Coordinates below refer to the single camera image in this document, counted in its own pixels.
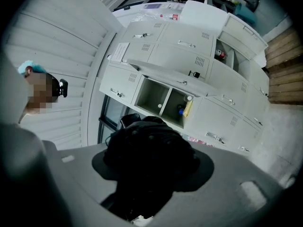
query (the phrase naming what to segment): paper notice on locker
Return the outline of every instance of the paper notice on locker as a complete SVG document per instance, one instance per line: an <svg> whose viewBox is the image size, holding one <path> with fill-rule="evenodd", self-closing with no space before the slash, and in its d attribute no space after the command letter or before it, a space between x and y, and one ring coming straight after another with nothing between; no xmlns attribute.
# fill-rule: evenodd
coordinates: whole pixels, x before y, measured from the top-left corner
<svg viewBox="0 0 303 227"><path fill-rule="evenodd" d="M128 45L129 43L119 43L115 50L115 53L111 57L111 61L121 62L127 50Z"/></svg>

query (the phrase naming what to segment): wooden wall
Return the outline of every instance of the wooden wall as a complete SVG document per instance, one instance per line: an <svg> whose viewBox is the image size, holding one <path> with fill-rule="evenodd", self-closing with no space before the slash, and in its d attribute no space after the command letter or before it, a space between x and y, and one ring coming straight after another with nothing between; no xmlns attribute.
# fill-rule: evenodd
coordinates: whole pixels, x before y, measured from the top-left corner
<svg viewBox="0 0 303 227"><path fill-rule="evenodd" d="M303 105L303 46L293 27L268 43L269 101Z"/></svg>

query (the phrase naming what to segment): glass pane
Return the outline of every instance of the glass pane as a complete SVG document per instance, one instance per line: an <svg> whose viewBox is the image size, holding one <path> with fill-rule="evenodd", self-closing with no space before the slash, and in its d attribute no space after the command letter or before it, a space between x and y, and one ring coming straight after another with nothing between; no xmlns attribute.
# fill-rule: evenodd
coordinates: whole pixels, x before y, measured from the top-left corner
<svg viewBox="0 0 303 227"><path fill-rule="evenodd" d="M143 115L142 113L139 113L139 112L137 112L137 111L135 111L134 109L132 109L132 108L128 108L128 111L127 111L127 115L129 115L129 114L139 114L140 115L140 118L141 119L144 119L146 116L145 115Z"/></svg>
<svg viewBox="0 0 303 227"><path fill-rule="evenodd" d="M106 106L105 117L107 119L109 119L110 121L112 121L114 124L116 124L116 126L118 125L118 123L120 121L120 115L121 115L123 106L124 105L122 103L120 103L112 98L109 98L109 102Z"/></svg>
<svg viewBox="0 0 303 227"><path fill-rule="evenodd" d="M110 136L110 134L112 133L112 131L106 127L105 125L103 125L103 131L102 131L102 136L101 136L101 143L105 143L105 140Z"/></svg>

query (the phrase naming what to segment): window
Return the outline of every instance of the window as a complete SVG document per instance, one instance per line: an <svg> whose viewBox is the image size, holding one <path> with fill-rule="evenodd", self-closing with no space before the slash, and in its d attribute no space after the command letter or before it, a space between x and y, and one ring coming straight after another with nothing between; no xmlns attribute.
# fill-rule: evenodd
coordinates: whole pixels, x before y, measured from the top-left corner
<svg viewBox="0 0 303 227"><path fill-rule="evenodd" d="M98 144L105 143L111 133L122 128L120 119L123 116L133 113L139 114L141 119L145 118L142 113L125 106L109 96L105 96L99 118Z"/></svg>

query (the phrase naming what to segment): concrete floor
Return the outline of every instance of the concrete floor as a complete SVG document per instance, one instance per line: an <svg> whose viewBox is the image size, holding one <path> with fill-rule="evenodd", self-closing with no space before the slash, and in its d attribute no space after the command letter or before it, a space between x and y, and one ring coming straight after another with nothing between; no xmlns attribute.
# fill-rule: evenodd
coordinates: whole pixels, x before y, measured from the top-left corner
<svg viewBox="0 0 303 227"><path fill-rule="evenodd" d="M250 160L285 187L303 160L303 106L270 105L260 143Z"/></svg>

